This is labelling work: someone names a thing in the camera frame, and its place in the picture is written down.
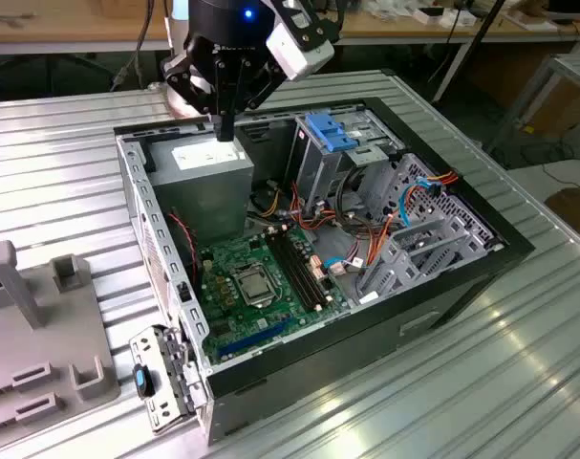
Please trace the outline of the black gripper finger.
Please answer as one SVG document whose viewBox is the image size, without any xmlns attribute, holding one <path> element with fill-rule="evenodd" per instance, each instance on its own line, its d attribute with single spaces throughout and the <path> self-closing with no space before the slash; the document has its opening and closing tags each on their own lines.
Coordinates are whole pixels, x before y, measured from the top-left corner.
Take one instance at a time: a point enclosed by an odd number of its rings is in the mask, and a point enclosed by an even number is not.
<svg viewBox="0 0 580 459">
<path fill-rule="evenodd" d="M 161 70 L 167 105 L 176 118 L 208 117 L 218 142 L 226 141 L 225 115 L 218 109 L 218 92 L 191 63 L 186 51 L 165 59 Z"/>
<path fill-rule="evenodd" d="M 226 141 L 234 139 L 236 117 L 246 109 L 258 108 L 285 80 L 285 73 L 271 60 L 256 69 L 250 61 L 243 59 L 234 89 L 226 110 Z"/>
</svg>

